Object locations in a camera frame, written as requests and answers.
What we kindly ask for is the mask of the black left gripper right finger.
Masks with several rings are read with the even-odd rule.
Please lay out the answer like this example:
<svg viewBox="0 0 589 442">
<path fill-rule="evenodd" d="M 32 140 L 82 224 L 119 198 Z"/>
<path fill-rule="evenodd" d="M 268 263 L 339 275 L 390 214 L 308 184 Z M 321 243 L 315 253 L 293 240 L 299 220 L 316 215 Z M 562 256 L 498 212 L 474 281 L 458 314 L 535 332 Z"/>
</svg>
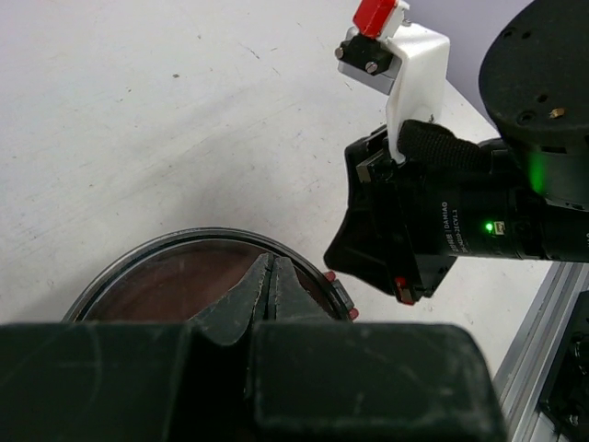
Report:
<svg viewBox="0 0 589 442">
<path fill-rule="evenodd" d="M 274 261 L 248 394 L 268 441 L 504 441 L 485 358 L 447 323 L 333 320 Z"/>
</svg>

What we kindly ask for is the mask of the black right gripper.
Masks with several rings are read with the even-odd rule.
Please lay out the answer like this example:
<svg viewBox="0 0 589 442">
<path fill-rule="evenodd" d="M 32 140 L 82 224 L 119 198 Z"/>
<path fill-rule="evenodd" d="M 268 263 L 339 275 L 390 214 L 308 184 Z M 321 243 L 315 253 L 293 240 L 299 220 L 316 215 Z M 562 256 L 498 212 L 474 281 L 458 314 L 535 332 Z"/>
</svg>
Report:
<svg viewBox="0 0 589 442">
<path fill-rule="evenodd" d="M 545 204 L 502 139 L 476 144 L 409 121 L 399 137 L 402 164 L 387 139 L 379 129 L 345 149 L 348 206 L 323 256 L 329 269 L 413 304 L 460 257 L 548 258 Z"/>
</svg>

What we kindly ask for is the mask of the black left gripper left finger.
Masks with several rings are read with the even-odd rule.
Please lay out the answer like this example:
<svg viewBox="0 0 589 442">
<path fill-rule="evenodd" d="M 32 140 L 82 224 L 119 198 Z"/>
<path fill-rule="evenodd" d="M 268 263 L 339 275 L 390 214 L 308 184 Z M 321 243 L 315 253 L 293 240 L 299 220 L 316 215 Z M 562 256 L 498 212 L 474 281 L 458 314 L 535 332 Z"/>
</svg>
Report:
<svg viewBox="0 0 589 442">
<path fill-rule="evenodd" d="M 250 318 L 271 256 L 180 322 L 60 321 L 1 329 L 5 441 L 253 441 Z"/>
</svg>

